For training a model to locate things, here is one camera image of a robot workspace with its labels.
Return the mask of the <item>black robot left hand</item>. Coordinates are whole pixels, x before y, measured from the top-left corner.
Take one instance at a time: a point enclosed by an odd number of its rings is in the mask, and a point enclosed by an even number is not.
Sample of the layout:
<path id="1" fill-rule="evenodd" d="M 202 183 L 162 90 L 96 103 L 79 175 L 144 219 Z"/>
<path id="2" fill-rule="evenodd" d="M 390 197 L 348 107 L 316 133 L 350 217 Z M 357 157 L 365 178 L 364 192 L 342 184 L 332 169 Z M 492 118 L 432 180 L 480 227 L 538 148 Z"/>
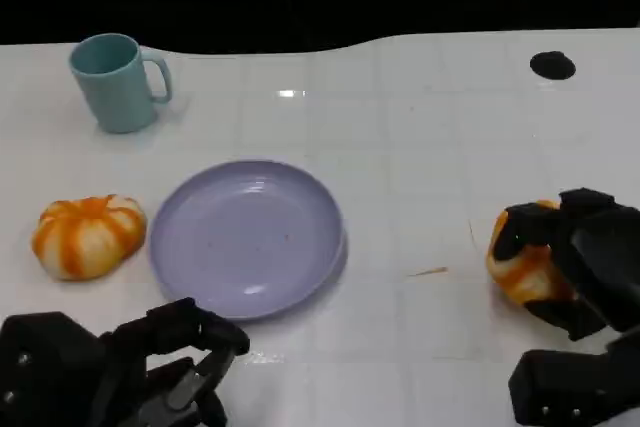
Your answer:
<path id="1" fill-rule="evenodd" d="M 247 334 L 185 298 L 100 337 L 107 364 L 89 426 L 226 426 L 216 389 Z"/>

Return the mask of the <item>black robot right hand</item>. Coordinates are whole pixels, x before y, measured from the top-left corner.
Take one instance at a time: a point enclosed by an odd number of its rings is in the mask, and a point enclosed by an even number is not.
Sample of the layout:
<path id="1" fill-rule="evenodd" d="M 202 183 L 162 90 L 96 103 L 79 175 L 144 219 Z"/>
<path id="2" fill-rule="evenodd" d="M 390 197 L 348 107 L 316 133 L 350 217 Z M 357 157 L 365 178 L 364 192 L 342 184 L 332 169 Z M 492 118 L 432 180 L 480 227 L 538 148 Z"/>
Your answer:
<path id="1" fill-rule="evenodd" d="M 486 267 L 511 302 L 572 341 L 639 325 L 639 211 L 609 194 L 579 188 L 505 208 Z"/>

